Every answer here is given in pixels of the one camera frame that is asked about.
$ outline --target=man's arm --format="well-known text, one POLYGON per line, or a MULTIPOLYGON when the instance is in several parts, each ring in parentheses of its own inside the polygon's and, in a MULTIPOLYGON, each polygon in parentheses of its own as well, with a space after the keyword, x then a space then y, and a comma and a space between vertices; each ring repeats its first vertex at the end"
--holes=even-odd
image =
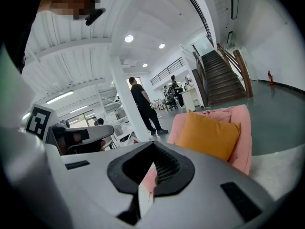
POLYGON ((151 104, 152 102, 150 101, 147 93, 145 91, 142 91, 141 93, 143 94, 144 98, 151 104))

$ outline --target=staircase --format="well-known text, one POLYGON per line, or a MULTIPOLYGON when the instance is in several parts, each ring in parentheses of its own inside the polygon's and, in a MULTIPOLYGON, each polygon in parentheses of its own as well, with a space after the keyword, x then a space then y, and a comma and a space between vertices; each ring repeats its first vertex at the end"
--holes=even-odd
POLYGON ((245 98, 243 85, 223 58, 212 51, 202 56, 209 91, 209 105, 245 98))

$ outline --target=fire extinguisher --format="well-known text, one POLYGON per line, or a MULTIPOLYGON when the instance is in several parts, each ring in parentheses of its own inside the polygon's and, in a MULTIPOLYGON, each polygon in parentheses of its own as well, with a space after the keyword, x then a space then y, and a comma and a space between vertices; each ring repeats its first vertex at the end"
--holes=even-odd
POLYGON ((271 86, 273 86, 273 76, 271 75, 271 73, 270 73, 270 71, 268 71, 268 78, 269 78, 269 80, 270 80, 270 82, 269 82, 269 84, 271 85, 271 86))

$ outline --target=pink armchair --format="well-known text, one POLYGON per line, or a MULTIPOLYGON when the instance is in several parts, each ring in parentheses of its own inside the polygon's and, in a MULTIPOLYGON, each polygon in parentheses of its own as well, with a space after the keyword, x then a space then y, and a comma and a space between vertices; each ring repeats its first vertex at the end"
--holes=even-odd
MULTIPOLYGON (((241 133, 231 154, 231 157, 228 160, 228 163, 248 175, 251 165, 252 137, 251 120, 247 106, 239 105, 230 108, 207 110, 204 112, 196 113, 205 115, 218 121, 228 122, 232 124, 241 123, 241 133)), ((167 143, 177 144, 185 125, 186 116, 187 114, 176 115, 173 121, 172 131, 167 139, 167 143)), ((153 189, 156 187, 156 176, 156 169, 151 169, 142 181, 150 195, 153 193, 153 189)))

